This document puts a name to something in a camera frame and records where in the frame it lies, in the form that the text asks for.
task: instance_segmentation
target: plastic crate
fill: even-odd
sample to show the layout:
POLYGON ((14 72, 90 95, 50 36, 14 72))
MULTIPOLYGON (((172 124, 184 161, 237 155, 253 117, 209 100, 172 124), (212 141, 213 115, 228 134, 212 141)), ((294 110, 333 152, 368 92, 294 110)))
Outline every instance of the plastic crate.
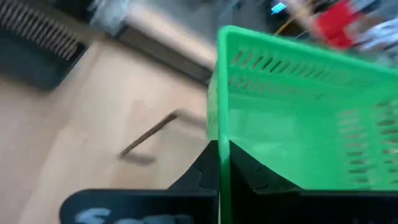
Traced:
POLYGON ((233 26, 218 53, 208 137, 219 142, 221 211, 230 141, 303 189, 398 189, 395 70, 233 26))

